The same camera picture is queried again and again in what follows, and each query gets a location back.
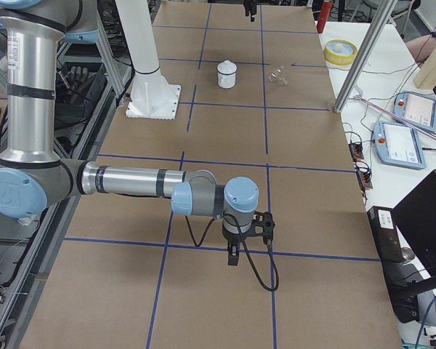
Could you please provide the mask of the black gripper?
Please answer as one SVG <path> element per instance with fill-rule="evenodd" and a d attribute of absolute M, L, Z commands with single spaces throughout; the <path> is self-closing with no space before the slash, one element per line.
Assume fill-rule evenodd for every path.
<path fill-rule="evenodd" d="M 229 266 L 237 266 L 241 236 L 239 234 L 226 232 L 225 238 L 227 240 L 227 264 Z"/>
<path fill-rule="evenodd" d="M 250 9 L 250 21 L 254 22 L 256 17 L 256 8 L 257 5 L 255 0 L 244 0 L 243 5 L 245 7 L 245 16 L 249 16 L 249 9 Z"/>

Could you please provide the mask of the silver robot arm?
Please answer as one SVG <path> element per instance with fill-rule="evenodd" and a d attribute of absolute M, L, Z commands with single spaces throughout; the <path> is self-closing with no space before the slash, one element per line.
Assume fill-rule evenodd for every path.
<path fill-rule="evenodd" d="M 95 1 L 0 1 L 7 30 L 8 143 L 0 154 L 0 213 L 17 219 L 92 193 L 168 198 L 175 214 L 222 221 L 228 262 L 255 234 L 259 190 L 247 177 L 217 184 L 212 173 L 100 166 L 53 149 L 57 45 L 98 29 Z"/>

